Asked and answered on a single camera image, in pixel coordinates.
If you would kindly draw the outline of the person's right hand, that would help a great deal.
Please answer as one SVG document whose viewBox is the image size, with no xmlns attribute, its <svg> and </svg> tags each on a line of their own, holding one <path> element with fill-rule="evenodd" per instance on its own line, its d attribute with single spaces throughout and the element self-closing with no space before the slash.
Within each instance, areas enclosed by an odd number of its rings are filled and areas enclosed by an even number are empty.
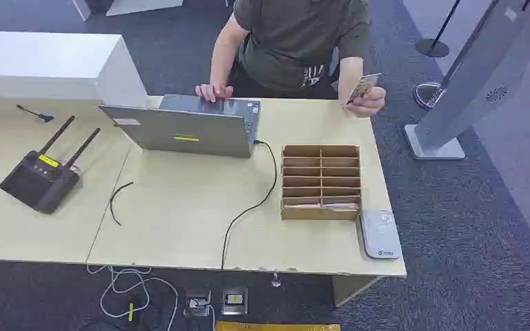
<svg viewBox="0 0 530 331">
<path fill-rule="evenodd" d="M 198 97 L 215 103 L 218 99 L 227 99 L 232 97 L 233 86 L 225 86 L 222 84 L 200 84 L 195 86 L 195 92 Z"/>
</svg>

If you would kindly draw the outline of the person's left hand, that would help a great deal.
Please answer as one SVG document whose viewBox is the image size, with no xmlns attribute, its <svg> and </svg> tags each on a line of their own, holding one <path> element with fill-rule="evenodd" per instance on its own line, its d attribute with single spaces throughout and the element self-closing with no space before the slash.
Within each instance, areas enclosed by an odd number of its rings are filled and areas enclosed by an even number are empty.
<svg viewBox="0 0 530 331">
<path fill-rule="evenodd" d="M 359 118 L 369 118 L 377 114 L 385 105 L 386 90 L 372 87 L 362 97 L 356 97 L 344 109 Z"/>
</svg>

